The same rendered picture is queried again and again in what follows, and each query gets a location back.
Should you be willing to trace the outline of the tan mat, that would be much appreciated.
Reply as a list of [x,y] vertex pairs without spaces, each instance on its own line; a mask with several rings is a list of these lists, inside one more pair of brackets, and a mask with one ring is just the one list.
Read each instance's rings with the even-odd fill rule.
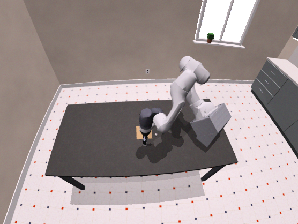
[[[141,132],[139,131],[140,128],[139,126],[136,127],[136,131],[137,131],[137,139],[143,139],[143,135],[141,134]],[[152,131],[151,133],[148,135],[148,139],[152,139]]]

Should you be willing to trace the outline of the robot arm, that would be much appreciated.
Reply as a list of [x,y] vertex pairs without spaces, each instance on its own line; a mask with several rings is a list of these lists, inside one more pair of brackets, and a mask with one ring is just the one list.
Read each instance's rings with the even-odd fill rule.
[[143,109],[139,117],[139,131],[148,133],[156,126],[159,132],[168,132],[184,107],[185,100],[196,120],[206,117],[218,108],[213,103],[200,99],[195,90],[195,82],[202,85],[210,78],[210,73],[202,63],[190,56],[185,56],[180,60],[179,68],[183,73],[170,85],[170,96],[173,102],[170,113],[166,116],[161,108]]

